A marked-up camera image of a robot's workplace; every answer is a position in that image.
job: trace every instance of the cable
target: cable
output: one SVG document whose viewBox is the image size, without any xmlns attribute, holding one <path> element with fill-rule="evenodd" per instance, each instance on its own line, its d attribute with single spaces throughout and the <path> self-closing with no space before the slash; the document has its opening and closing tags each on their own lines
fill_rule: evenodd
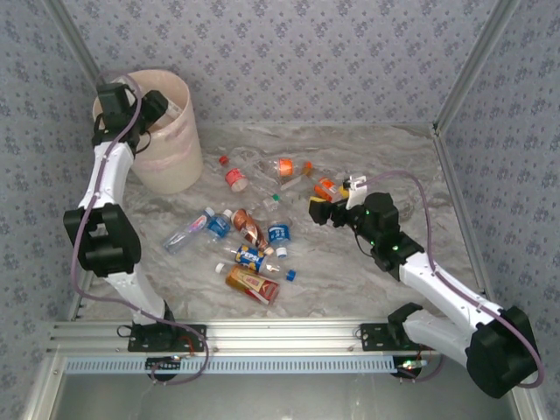
<svg viewBox="0 0 560 420">
<path fill-rule="evenodd" d="M 453 292 L 455 292 L 456 295 L 463 298 L 469 304 L 471 304 L 475 307 L 478 307 L 479 303 L 476 300 L 472 299 L 470 296 L 465 294 L 461 289 L 457 288 L 454 284 L 452 284 L 449 280 L 447 280 L 447 278 L 445 278 L 445 276 L 443 276 L 439 271 L 436 270 L 436 268 L 437 268 L 436 267 L 436 262 L 434 261 L 434 257 L 433 257 L 433 253 L 432 253 L 431 218 L 430 218 L 430 210 L 428 208 L 428 200 L 426 199 L 426 193 L 424 191 L 424 188 L 422 187 L 422 184 L 420 184 L 420 181 L 418 180 L 417 177 L 415 177 L 412 173 L 410 173 L 408 171 L 405 171 L 405 170 L 388 171 L 388 172 L 384 172 L 380 175 L 377 175 L 376 177 L 368 179 L 367 181 L 362 182 L 361 184 L 358 184 L 357 187 L 360 188 L 362 186 L 369 186 L 369 185 L 374 184 L 375 182 L 381 181 L 382 179 L 393 178 L 395 176 L 404 176 L 406 178 L 412 179 L 412 181 L 416 184 L 416 187 L 418 188 L 418 191 L 420 192 L 420 196 L 422 197 L 423 210 L 424 210 L 424 213 L 425 213 L 425 216 L 426 216 L 426 229 L 427 229 L 427 233 L 428 233 L 427 256 L 428 256 L 428 261 L 430 263 L 430 267 L 431 267 L 432 272 L 436 275 L 436 277 L 443 284 L 445 284 L 445 286 L 447 286 L 447 288 L 449 288 Z M 519 383 L 517 386 L 520 387 L 520 388 L 532 389 L 532 388 L 536 388 L 539 385 L 541 385 L 544 381 L 544 365 L 543 365 L 543 362 L 541 361 L 541 358 L 539 357 L 538 353 L 536 352 L 536 350 L 531 345 L 531 343 L 529 343 L 529 341 L 523 336 L 523 334 L 521 334 L 517 330 L 517 328 L 515 328 L 513 325 L 511 325 L 509 322 L 507 322 L 499 313 L 495 313 L 494 311 L 486 308 L 484 305 L 482 305 L 479 309 L 481 311 L 483 311 L 486 315 L 491 316 L 496 321 L 498 321 L 500 324 L 505 326 L 525 346 L 525 348 L 527 348 L 529 354 L 531 355 L 531 357 L 535 361 L 536 369 L 538 371 L 538 376 L 535 379 L 535 381 L 533 383 L 528 383 L 528 384 Z"/>
<path fill-rule="evenodd" d="M 140 92 L 140 87 L 138 86 L 138 84 L 136 83 L 136 81 L 134 79 L 129 77 L 127 74 L 124 75 L 123 77 L 134 88 L 135 92 Z M 90 299 L 90 300 L 95 300 L 97 302 L 110 302 L 110 303 L 125 305 L 128 308 L 130 308 L 132 311 L 140 313 L 148 319 L 152 319 L 152 320 L 154 320 L 156 322 L 160 322 L 162 324 L 167 324 L 168 326 L 175 326 L 177 328 L 182 328 L 185 331 L 194 334 L 200 340 L 200 342 L 202 343 L 202 346 L 204 347 L 204 351 L 205 351 L 204 363 L 200 367 L 200 370 L 196 374 L 193 374 L 193 375 L 191 375 L 191 376 L 189 376 L 189 377 L 187 377 L 187 378 L 185 378 L 181 381 L 168 381 L 168 382 L 157 381 L 157 383 L 162 383 L 162 384 L 165 384 L 165 385 L 180 385 L 180 384 L 183 384 L 183 383 L 192 382 L 195 379 L 199 378 L 202 375 L 202 373 L 204 372 L 204 370 L 207 368 L 208 361 L 210 359 L 210 350 L 208 348 L 207 340 L 202 334 L 200 334 L 198 331 L 196 331 L 195 329 L 191 328 L 188 325 L 182 325 L 179 322 L 170 321 L 170 320 L 167 320 L 167 319 L 156 317 L 156 316 L 142 310 L 141 308 L 138 308 L 137 306 L 133 305 L 132 303 L 127 302 L 124 299 L 120 299 L 120 298 L 116 298 L 116 297 L 100 297 L 100 296 L 90 295 L 89 293 L 84 291 L 78 285 L 78 254 L 80 253 L 81 239 L 84 235 L 86 225 L 88 224 L 89 215 L 91 214 L 91 212 L 94 208 L 95 202 L 100 197 L 100 186 L 101 186 L 101 182 L 102 182 L 102 178 L 103 178 L 103 172 L 105 170 L 105 165 L 107 164 L 107 161 L 108 161 L 108 158 L 109 158 L 109 155 L 110 155 L 111 151 L 115 148 L 115 146 L 119 143 L 119 141 L 129 132 L 129 130 L 134 126 L 135 122 L 137 121 L 137 118 L 140 115 L 141 103 L 142 103 L 142 101 L 139 101 L 138 98 L 136 98 L 136 109 L 134 111 L 134 115 L 130 119 L 128 125 L 111 142 L 111 144 L 107 148 L 107 151 L 105 152 L 105 156 L 103 156 L 103 159 L 101 160 L 101 164 L 100 164 L 100 167 L 99 167 L 99 172 L 97 173 L 97 178 L 95 180 L 94 194 L 92 196 L 92 199 L 89 201 L 89 204 L 87 205 L 86 212 L 84 213 L 84 215 L 81 218 L 80 225 L 78 226 L 78 233 L 76 234 L 76 241 L 73 245 L 72 263 L 70 265 L 70 278 L 71 278 L 72 288 L 74 289 L 74 291 L 76 293 L 78 293 L 83 298 Z"/>
</svg>

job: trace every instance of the water bottle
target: water bottle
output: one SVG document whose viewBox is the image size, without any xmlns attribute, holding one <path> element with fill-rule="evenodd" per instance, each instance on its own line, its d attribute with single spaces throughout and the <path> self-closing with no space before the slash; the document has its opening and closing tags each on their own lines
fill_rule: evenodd
<svg viewBox="0 0 560 420">
<path fill-rule="evenodd" d="M 286 247 L 291 240 L 291 219 L 288 217 L 288 212 L 282 205 L 280 197 L 274 194 L 272 199 L 276 205 L 269 207 L 269 243 L 276 248 L 278 258 L 285 258 L 288 256 Z"/>
<path fill-rule="evenodd" d="M 231 229 L 231 224 L 229 223 L 231 215 L 231 210 L 227 209 L 224 210 L 222 214 L 216 215 L 210 219 L 206 226 L 206 231 L 213 242 L 219 241 L 228 235 Z"/>
<path fill-rule="evenodd" d="M 177 229 L 175 232 L 170 234 L 163 241 L 163 246 L 167 252 L 174 255 L 179 252 L 180 249 L 188 245 L 202 229 L 208 224 L 208 222 L 214 216 L 214 210 L 207 207 L 195 220 L 191 223 L 187 223 Z"/>
<path fill-rule="evenodd" d="M 225 155 L 220 157 L 220 165 L 224 173 L 224 178 L 231 188 L 231 191 L 238 193 L 249 185 L 249 180 L 242 174 L 241 170 L 233 167 L 229 163 L 229 157 Z"/>
</svg>

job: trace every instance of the brown bottle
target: brown bottle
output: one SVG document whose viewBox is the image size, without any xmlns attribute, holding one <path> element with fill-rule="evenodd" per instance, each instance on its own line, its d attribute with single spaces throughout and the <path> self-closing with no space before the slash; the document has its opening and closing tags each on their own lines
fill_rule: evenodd
<svg viewBox="0 0 560 420">
<path fill-rule="evenodd" d="M 264 252 L 267 256 L 274 252 L 274 249 L 269 246 L 268 241 L 263 235 L 263 231 L 259 228 L 259 225 L 253 220 L 247 211 L 240 208 L 231 216 L 231 222 L 235 228 L 241 233 L 241 235 L 252 245 L 259 249 L 259 251 Z"/>
<path fill-rule="evenodd" d="M 221 262 L 216 265 L 216 273 L 220 274 L 227 268 L 228 266 Z M 253 270 L 237 264 L 233 265 L 227 273 L 226 284 L 263 305 L 270 305 L 274 302 L 280 286 L 277 282 L 259 276 Z"/>
</svg>

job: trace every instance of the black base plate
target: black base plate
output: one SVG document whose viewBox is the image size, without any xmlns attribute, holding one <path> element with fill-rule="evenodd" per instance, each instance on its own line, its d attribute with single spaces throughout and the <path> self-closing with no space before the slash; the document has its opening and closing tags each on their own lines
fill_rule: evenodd
<svg viewBox="0 0 560 420">
<path fill-rule="evenodd" d="M 360 325 L 361 348 L 364 352 L 380 351 L 417 351 L 420 345 L 409 342 L 397 344 L 389 333 L 389 324 L 361 324 Z"/>
<path fill-rule="evenodd" d="M 187 325 L 207 336 L 206 325 Z M 165 324 L 133 325 L 129 337 L 129 352 L 131 353 L 155 353 L 189 352 L 192 345 L 194 353 L 204 352 L 202 342 L 192 332 L 182 328 L 170 327 Z"/>
</svg>

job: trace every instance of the crushed plastic bottle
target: crushed plastic bottle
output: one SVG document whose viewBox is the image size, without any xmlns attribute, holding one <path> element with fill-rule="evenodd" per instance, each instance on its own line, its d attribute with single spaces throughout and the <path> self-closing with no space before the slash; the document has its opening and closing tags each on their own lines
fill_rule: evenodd
<svg viewBox="0 0 560 420">
<path fill-rule="evenodd" d="M 213 242 L 225 238 L 231 230 L 230 219 L 232 212 L 229 209 L 224 210 L 222 214 L 215 215 L 206 226 L 206 231 L 212 238 Z"/>
<path fill-rule="evenodd" d="M 276 256 L 285 258 L 288 256 L 287 246 L 290 243 L 290 228 L 292 220 L 288 216 L 287 209 L 280 201 L 277 194 L 272 196 L 274 206 L 269 206 L 269 243 L 276 248 Z"/>
<path fill-rule="evenodd" d="M 229 163 L 228 156 L 224 155 L 220 157 L 219 162 L 224 172 L 224 178 L 231 188 L 231 191 L 239 193 L 249 185 L 249 180 L 242 174 L 241 170 L 237 167 L 233 167 Z"/>
</svg>

